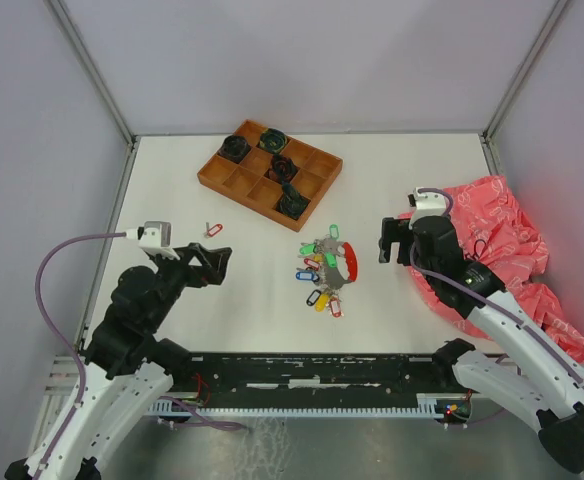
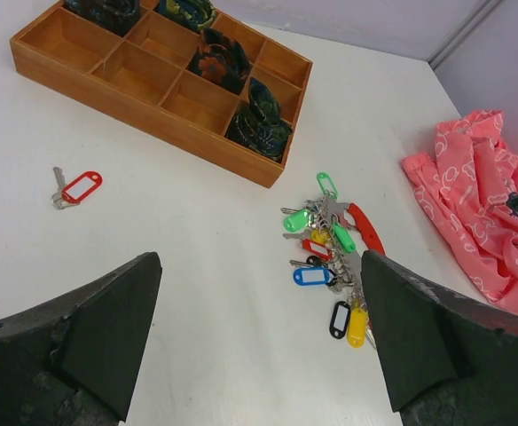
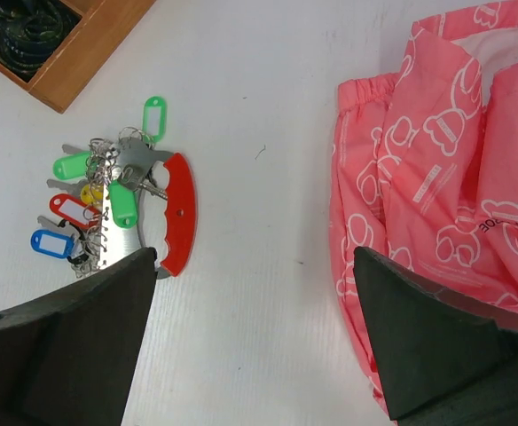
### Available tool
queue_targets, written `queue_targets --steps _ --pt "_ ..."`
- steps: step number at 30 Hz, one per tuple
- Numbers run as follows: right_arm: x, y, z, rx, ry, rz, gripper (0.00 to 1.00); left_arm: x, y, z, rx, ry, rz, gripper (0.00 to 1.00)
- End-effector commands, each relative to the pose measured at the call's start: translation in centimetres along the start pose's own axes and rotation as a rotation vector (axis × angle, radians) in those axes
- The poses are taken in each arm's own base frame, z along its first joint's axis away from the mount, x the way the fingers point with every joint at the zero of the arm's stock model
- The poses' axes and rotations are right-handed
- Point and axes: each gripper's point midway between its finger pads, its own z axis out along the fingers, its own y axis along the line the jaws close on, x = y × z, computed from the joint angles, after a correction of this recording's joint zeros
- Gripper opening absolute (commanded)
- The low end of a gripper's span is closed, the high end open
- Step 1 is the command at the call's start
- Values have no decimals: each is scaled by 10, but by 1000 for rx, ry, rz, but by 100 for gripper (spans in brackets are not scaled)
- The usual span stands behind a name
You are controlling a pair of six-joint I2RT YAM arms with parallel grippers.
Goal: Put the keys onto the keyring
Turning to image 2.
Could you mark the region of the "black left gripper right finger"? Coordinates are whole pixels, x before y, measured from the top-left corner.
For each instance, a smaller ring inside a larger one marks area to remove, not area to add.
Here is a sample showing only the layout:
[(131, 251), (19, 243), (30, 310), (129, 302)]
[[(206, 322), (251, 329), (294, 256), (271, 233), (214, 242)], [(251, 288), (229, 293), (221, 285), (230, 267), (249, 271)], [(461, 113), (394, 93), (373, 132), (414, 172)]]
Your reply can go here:
[(405, 425), (518, 425), (518, 316), (366, 251), (361, 279)]

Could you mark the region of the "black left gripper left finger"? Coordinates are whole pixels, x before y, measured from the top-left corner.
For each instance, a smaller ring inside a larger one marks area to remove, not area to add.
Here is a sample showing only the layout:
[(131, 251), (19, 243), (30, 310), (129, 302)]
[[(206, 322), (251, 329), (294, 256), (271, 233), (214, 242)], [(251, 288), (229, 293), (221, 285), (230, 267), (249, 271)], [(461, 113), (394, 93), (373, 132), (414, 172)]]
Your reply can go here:
[(0, 319), (0, 425), (126, 420), (161, 284), (146, 252), (93, 282)]

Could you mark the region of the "silver key with red tag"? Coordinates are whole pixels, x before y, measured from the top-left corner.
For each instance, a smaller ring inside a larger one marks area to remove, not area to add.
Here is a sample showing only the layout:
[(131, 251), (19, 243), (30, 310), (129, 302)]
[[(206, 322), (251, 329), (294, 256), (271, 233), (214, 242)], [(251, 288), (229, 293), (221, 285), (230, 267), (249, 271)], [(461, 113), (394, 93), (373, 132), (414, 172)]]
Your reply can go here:
[(95, 192), (103, 183), (102, 176), (93, 170), (82, 173), (79, 177), (67, 183), (63, 170), (54, 167), (53, 173), (57, 181), (58, 189), (52, 195), (51, 202), (55, 209), (62, 210), (78, 206), (89, 195)]

